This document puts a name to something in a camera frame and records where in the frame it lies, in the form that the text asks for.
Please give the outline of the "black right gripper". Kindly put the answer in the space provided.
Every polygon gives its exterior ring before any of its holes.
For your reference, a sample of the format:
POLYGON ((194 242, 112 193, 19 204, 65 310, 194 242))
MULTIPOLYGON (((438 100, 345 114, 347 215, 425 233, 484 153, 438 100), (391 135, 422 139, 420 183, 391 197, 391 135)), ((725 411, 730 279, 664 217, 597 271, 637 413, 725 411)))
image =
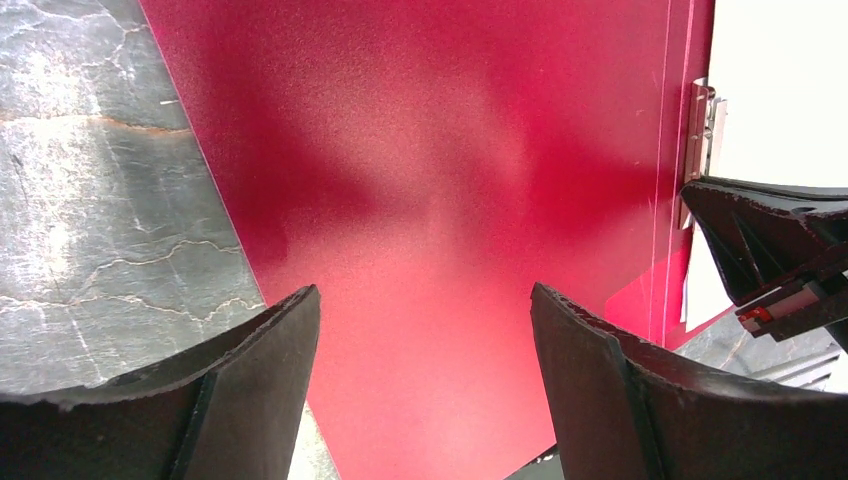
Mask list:
MULTIPOLYGON (((706 176, 680 196, 749 334, 782 342, 824 328, 847 351, 846 188, 706 176)), ((846 477, 845 395, 687 359, 544 284, 531 301, 566 478, 846 477)))

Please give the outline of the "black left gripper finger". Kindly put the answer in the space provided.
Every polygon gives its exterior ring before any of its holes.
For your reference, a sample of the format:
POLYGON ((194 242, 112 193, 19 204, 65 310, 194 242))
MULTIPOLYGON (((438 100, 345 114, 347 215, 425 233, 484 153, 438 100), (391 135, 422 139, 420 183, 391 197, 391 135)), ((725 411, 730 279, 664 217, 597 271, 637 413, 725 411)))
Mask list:
POLYGON ((284 479, 320 331, 301 288, 249 321, 108 380, 1 397, 5 479, 284 479))

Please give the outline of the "white paper sheet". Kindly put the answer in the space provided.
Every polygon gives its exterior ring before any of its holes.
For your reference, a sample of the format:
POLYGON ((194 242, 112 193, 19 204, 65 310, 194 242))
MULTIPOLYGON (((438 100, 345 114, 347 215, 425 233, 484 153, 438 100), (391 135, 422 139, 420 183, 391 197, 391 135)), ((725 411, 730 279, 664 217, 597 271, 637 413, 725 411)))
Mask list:
MULTIPOLYGON (((845 2, 717 2, 708 73, 692 93, 697 129, 685 184, 711 176, 847 189, 845 2)), ((742 306, 681 201, 693 230, 683 317, 695 329, 742 306)))

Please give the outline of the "red clip file folder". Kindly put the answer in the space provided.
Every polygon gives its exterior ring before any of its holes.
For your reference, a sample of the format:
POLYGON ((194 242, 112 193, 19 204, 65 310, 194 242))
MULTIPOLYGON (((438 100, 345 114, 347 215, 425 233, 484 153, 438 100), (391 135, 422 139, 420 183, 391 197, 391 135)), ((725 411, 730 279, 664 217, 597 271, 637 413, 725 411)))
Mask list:
POLYGON ((711 1, 146 1, 263 299, 314 284, 344 479, 550 447, 531 290, 670 349, 711 1))

